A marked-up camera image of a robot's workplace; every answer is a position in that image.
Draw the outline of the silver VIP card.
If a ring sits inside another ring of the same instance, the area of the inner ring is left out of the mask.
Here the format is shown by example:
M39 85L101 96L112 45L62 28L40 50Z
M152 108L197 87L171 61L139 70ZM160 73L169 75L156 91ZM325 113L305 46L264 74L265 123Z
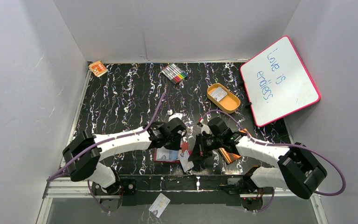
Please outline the silver VIP card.
M178 151L178 159L180 161L180 164L183 168L183 171L186 173L188 171L190 171L193 167L194 167L194 163L192 161L189 161L190 154L188 152L188 150L182 151L179 150Z
M156 216L157 218L160 218L161 214L164 212L166 207L169 205L170 201L171 200L167 196L160 193L157 196L157 198L155 199L155 201L151 204L151 206L149 207L148 210L154 216Z

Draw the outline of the red leather card holder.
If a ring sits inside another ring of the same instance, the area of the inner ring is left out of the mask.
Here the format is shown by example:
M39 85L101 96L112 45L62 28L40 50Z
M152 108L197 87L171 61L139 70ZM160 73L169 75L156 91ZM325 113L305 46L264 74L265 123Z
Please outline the red leather card holder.
M189 154L192 153L192 150L189 150L188 146L189 144L187 142L182 143L179 151L169 150L164 147L155 148L153 161L162 163L180 163L178 157L179 154L184 153L184 151L188 151Z

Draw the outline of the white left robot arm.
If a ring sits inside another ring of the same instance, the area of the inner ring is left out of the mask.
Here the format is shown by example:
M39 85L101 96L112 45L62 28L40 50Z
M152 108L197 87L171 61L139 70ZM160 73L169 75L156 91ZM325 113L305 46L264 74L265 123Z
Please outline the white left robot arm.
M184 122L174 117L167 123L154 121L149 125L115 134L92 134L83 131L62 153L72 182L89 180L108 194L115 194L121 188L121 180L117 171L104 165L102 160L136 150L163 147L178 151L186 134Z

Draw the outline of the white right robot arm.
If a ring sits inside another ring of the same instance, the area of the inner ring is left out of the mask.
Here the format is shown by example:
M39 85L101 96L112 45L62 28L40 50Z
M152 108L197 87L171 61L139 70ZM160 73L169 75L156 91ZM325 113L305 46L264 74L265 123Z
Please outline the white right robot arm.
M255 166L236 183L222 186L221 190L236 190L242 194L256 193L265 187L282 188L289 189L302 199L309 199L327 177L326 169L300 143L276 146L254 140L245 132L232 131L221 118L210 120L207 126L208 132L196 135L189 161L206 159L212 156L213 150L223 148L228 153L252 157L271 165L269 168Z

